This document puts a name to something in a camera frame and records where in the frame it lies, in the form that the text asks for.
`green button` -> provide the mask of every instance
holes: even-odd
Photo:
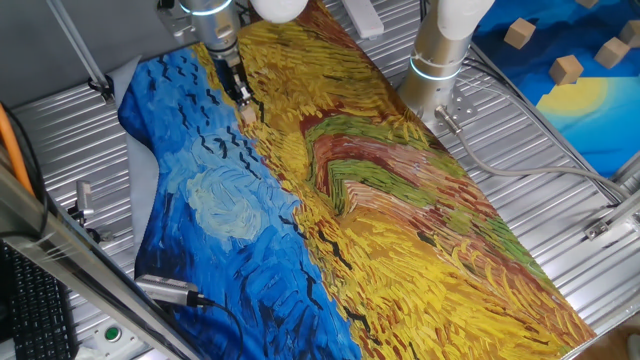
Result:
[[[110,327],[105,331],[104,338],[107,339],[107,341],[116,342],[120,339],[121,335],[122,333],[120,332],[120,329],[117,327]]]

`cable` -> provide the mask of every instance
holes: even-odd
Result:
[[[22,152],[20,151],[16,134],[13,132],[7,113],[4,111],[4,106],[2,105],[0,105],[0,134],[2,135],[4,146],[7,148],[7,152],[9,153],[9,158],[11,159],[11,165],[13,166],[13,172],[16,179],[18,179],[22,186],[24,186],[24,188],[35,197],[36,194],[33,192],[33,187],[31,187],[31,180],[29,180],[27,167],[24,164],[24,159],[22,158]]]
[[[513,103],[514,105],[516,105],[517,107],[520,108],[520,110],[522,110],[523,113],[527,114],[528,112],[525,111],[522,106],[520,104],[518,104],[517,102],[513,101],[511,99],[511,97],[509,95],[506,95],[500,91],[494,90],[494,89],[490,89],[484,86],[480,86],[480,85],[476,85],[473,84],[465,79],[461,79],[458,78],[457,80],[462,81],[463,83],[466,83],[469,86],[474,86],[480,89],[484,89],[487,91],[491,91],[497,94],[500,94],[502,96],[504,96],[504,98],[506,98],[507,100],[511,101],[511,103]],[[608,187],[610,190],[615,191],[616,193],[620,194],[623,196],[624,199],[627,199],[631,196],[631,194],[629,194],[628,191],[626,191],[625,189],[623,189],[620,185],[614,183],[613,181],[599,175],[596,174],[594,172],[588,171],[588,170],[582,170],[582,169],[577,169],[577,168],[572,168],[572,167],[543,167],[543,168],[538,168],[538,169],[524,169],[524,170],[501,170],[501,169],[496,169],[494,167],[491,167],[489,165],[487,165],[486,163],[484,163],[482,160],[480,160],[480,158],[478,158],[478,156],[475,154],[475,152],[471,149],[471,146],[469,146],[469,143],[467,142],[466,137],[462,134],[462,131],[459,131],[456,136],[458,136],[458,139],[460,140],[460,143],[462,144],[462,146],[464,147],[464,149],[467,151],[467,153],[469,154],[469,156],[471,156],[471,158],[478,164],[478,166],[487,172],[499,175],[499,176],[527,176],[527,175],[535,175],[535,174],[545,174],[545,173],[569,173],[569,174],[576,174],[576,175],[581,175],[593,180],[597,180],[599,182],[601,182],[603,185],[606,185],[606,187]]]
[[[5,106],[5,104],[3,102],[0,101],[0,106],[5,110],[5,112],[13,119],[14,123],[16,124],[16,126],[18,127],[18,129],[20,130],[20,132],[22,133],[22,136],[24,137],[24,141],[27,144],[27,149],[29,150],[29,155],[31,157],[31,160],[33,161],[33,166],[35,168],[35,176],[33,176],[32,181],[35,183],[37,182],[40,186],[39,186],[39,192],[40,194],[40,202],[42,202],[42,206],[44,208],[44,211],[42,212],[42,220],[40,222],[40,228],[38,231],[38,235],[40,238],[44,237],[44,231],[47,227],[47,219],[49,216],[49,195],[47,194],[47,189],[45,186],[45,182],[44,182],[44,177],[42,175],[42,169],[40,168],[40,163],[38,162],[38,159],[36,158],[36,153],[35,150],[33,150],[33,145],[31,143],[31,140],[29,139],[29,136],[27,135],[26,130],[24,129],[24,126],[22,126],[22,123],[20,122],[20,120],[18,119],[18,117],[11,111],[9,110],[8,107]],[[2,234],[0,233],[0,238],[2,237],[9,237],[9,235]]]
[[[204,297],[199,297],[198,298],[198,305],[202,305],[202,306],[213,306],[215,308],[218,308],[224,312],[226,312],[229,317],[231,317],[231,319],[233,319],[233,321],[236,323],[236,326],[238,327],[238,334],[240,336],[240,351],[238,352],[238,360],[240,360],[240,358],[242,358],[242,350],[244,348],[244,335],[242,334],[242,327],[240,326],[240,321],[238,321],[238,318],[231,312],[231,310],[227,309],[226,307],[219,305],[218,303],[216,303],[215,301],[211,300],[211,299],[207,299]]]

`gray cable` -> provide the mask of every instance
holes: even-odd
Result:
[[[480,86],[477,84],[473,84],[465,79],[461,79],[458,77],[458,79],[456,79],[458,81],[461,81],[469,86],[473,86],[476,88],[479,88],[481,90],[487,90],[499,95],[502,95],[505,99],[509,100],[512,104],[516,105],[518,108],[520,108],[520,110],[524,113],[527,114],[527,112],[522,108],[522,106],[520,104],[518,104],[516,101],[514,101],[511,96],[498,91],[498,90],[494,90],[494,89],[490,89],[486,86]],[[467,153],[469,154],[469,156],[471,156],[471,158],[478,164],[478,166],[483,169],[484,171],[490,172],[492,174],[495,175],[499,175],[499,176],[527,176],[527,175],[536,175],[536,174],[545,174],[545,173],[568,173],[568,174],[575,174],[575,175],[581,175],[596,181],[599,181],[600,183],[602,183],[603,186],[606,186],[607,188],[609,188],[610,190],[615,191],[616,193],[622,195],[623,200],[628,199],[631,194],[623,189],[620,185],[614,183],[613,181],[595,173],[592,171],[588,171],[588,170],[583,170],[583,169],[578,169],[578,168],[572,168],[572,167],[543,167],[543,168],[538,168],[538,169],[524,169],[524,170],[501,170],[501,169],[496,169],[494,167],[491,167],[489,165],[487,165],[486,163],[484,163],[482,160],[480,160],[480,158],[478,158],[478,156],[476,156],[475,152],[473,151],[473,149],[471,149],[471,146],[469,146],[469,143],[467,142],[467,139],[465,138],[465,136],[462,134],[462,129],[460,128],[459,131],[454,131],[454,134],[458,137],[458,139],[460,140],[460,143],[462,144],[462,146],[464,147],[464,149],[467,151]]]
[[[458,136],[458,139],[460,140],[462,147],[464,147],[464,149],[467,151],[467,154],[471,156],[471,158],[478,164],[478,166],[482,170],[490,172],[492,174],[499,175],[499,176],[527,176],[527,175],[536,175],[536,174],[545,174],[545,173],[576,174],[576,175],[582,175],[590,179],[601,182],[603,185],[606,185],[609,189],[622,195],[624,200],[628,199],[631,196],[631,194],[629,194],[628,191],[626,191],[625,189],[623,189],[621,186],[614,183],[613,181],[587,170],[571,168],[571,167],[542,167],[538,169],[524,169],[524,170],[496,169],[494,167],[487,165],[482,160],[480,160],[480,158],[478,158],[478,156],[475,154],[473,149],[471,149],[471,146],[469,146],[469,143],[467,142],[467,138],[464,137],[464,135],[462,134],[462,131],[459,131],[456,134],[456,136]]]

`black cable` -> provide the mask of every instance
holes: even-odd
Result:
[[[198,305],[213,306],[215,308],[218,308],[218,309],[226,312],[227,315],[229,315],[229,317],[231,317],[231,319],[233,319],[233,321],[236,323],[236,326],[238,327],[238,334],[240,336],[240,352],[238,352],[238,360],[240,360],[240,358],[242,357],[242,350],[244,348],[244,335],[242,334],[242,326],[240,326],[240,321],[238,321],[238,318],[231,312],[231,310],[229,310],[226,307],[216,303],[215,301],[213,301],[211,299],[198,298]]]
[[[31,161],[33,161],[33,166],[35,168],[35,181],[33,181],[34,179],[31,179],[30,181],[37,183],[38,185],[40,185],[39,187],[39,200],[42,203],[42,206],[44,207],[44,211],[42,214],[42,220],[40,222],[40,228],[38,231],[38,235],[40,236],[40,238],[42,238],[44,236],[44,231],[45,228],[47,227],[47,220],[48,220],[48,216],[49,216],[49,201],[48,201],[48,195],[47,195],[47,189],[45,187],[45,183],[44,183],[44,177],[42,175],[42,169],[40,168],[40,163],[38,162],[38,159],[36,158],[36,152],[33,150],[33,145],[31,144],[31,140],[29,139],[29,136],[27,135],[26,130],[24,129],[24,126],[22,126],[22,123],[20,122],[20,120],[18,120],[18,117],[11,111],[9,110],[9,108],[0,101],[0,104],[2,104],[2,107],[4,108],[5,112],[7,113],[7,115],[9,115],[10,118],[13,119],[13,122],[16,124],[16,126],[18,127],[18,129],[20,129],[20,132],[22,133],[22,137],[24,138],[25,143],[27,144],[27,149],[29,150],[29,155],[31,157]],[[4,234],[0,233],[0,238],[5,237]]]
[[[422,20],[424,20],[424,1],[418,1],[420,1],[420,22],[422,22]]]

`wooden block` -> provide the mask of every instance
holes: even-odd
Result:
[[[533,35],[535,29],[535,25],[523,18],[519,18],[509,26],[509,31],[507,31],[504,41],[520,50],[527,42],[529,42],[529,39],[531,39],[531,35]]]
[[[569,55],[557,58],[553,63],[549,75],[556,85],[571,84],[578,80],[584,68],[575,56]]]
[[[587,9],[591,9],[598,3],[598,0],[576,0],[576,2]]]
[[[630,20],[618,36],[623,43],[632,48],[640,47],[640,20]]]
[[[616,66],[622,58],[629,52],[629,45],[623,43],[618,38],[607,41],[596,54],[596,61],[607,69]]]

